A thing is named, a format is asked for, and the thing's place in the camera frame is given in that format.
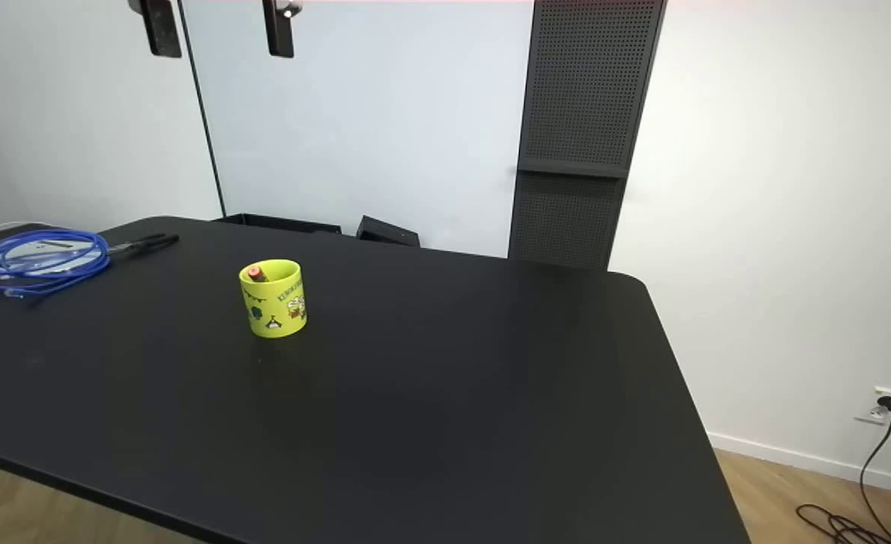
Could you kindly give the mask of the black wall bracket right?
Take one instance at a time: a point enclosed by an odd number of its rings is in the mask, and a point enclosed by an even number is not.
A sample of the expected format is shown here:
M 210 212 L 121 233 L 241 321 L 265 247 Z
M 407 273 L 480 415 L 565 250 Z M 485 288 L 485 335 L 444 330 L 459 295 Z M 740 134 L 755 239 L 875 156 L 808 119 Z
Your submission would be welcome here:
M 272 57 L 297 54 L 293 20 L 298 11 L 301 5 L 297 0 L 262 0 L 265 43 Z

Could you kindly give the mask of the black wall bracket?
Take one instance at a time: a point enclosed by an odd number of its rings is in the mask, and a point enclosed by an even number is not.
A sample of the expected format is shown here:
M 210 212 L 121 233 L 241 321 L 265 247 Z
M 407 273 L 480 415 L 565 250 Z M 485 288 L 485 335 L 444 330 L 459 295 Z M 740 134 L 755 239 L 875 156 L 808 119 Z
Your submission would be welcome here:
M 126 0 L 132 11 L 141 17 L 149 47 L 153 57 L 178 57 L 178 26 L 171 0 Z
M 265 43 L 272 57 L 297 54 L 293 20 L 298 11 L 301 5 L 297 0 L 262 0 Z

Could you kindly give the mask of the black pen on table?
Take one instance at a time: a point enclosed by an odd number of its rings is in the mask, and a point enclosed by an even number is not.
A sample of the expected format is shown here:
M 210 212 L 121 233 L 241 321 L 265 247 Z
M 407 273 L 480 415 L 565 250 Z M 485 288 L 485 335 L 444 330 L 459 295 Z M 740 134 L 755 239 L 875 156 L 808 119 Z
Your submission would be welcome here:
M 146 256 L 146 254 L 162 250 L 162 247 L 168 247 L 174 243 L 178 243 L 174 233 L 151 233 L 151 237 L 141 237 L 141 239 L 126 239 L 126 243 L 117 243 L 117 246 L 107 247 L 107 261 Z

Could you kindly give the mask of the thin black vertical pole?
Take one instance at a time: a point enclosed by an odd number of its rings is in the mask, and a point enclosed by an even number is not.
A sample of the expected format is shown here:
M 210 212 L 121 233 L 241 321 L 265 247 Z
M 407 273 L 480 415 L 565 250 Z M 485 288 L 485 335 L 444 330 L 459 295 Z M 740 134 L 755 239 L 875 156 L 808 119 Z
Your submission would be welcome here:
M 191 17 L 187 17 L 187 0 L 174 0 L 178 20 L 181 20 L 181 36 L 184 36 L 184 51 L 187 51 L 187 67 L 191 67 L 191 81 L 192 81 L 192 96 L 196 96 L 196 113 L 200 113 L 200 126 L 202 126 L 202 143 L 205 143 L 205 156 L 210 168 L 210 187 L 218 199 L 218 218 L 227 218 L 227 199 L 222 199 L 222 184 L 220 184 L 220 166 L 210 143 L 210 126 L 209 126 L 209 109 L 205 109 L 205 91 L 200 81 L 200 67 L 196 67 L 196 51 L 192 51 L 192 36 L 191 36 Z

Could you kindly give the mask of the yellow printed mug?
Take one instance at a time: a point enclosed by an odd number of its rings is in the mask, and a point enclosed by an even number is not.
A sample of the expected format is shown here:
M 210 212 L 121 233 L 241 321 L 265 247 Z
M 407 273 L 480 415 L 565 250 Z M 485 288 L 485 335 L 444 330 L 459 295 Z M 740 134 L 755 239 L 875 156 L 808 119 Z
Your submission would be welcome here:
M 297 261 L 257 261 L 238 269 L 238 288 L 257 340 L 291 340 L 309 325 L 301 266 Z

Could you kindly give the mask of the black wall bracket left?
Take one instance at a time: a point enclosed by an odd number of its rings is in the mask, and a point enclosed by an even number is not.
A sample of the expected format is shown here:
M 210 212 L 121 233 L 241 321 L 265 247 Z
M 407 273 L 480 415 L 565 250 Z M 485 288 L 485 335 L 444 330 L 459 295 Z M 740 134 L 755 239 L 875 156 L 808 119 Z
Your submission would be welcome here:
M 141 17 L 149 47 L 153 57 L 178 57 L 178 26 L 171 0 L 126 0 L 132 11 Z

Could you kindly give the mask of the white wall power outlet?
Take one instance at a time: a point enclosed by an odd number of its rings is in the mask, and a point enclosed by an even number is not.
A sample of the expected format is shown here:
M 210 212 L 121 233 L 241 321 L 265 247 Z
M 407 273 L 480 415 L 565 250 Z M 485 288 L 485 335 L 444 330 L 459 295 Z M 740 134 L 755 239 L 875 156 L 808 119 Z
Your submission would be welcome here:
M 856 415 L 859 422 L 886 426 L 891 420 L 891 388 L 875 388 Z

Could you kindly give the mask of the dark grey perforated panel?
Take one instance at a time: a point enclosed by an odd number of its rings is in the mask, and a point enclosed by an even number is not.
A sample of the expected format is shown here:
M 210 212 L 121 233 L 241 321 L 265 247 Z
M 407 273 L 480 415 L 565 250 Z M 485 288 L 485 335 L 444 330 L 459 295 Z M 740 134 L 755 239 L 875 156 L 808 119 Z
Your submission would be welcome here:
M 604 269 L 667 0 L 536 0 L 510 261 Z

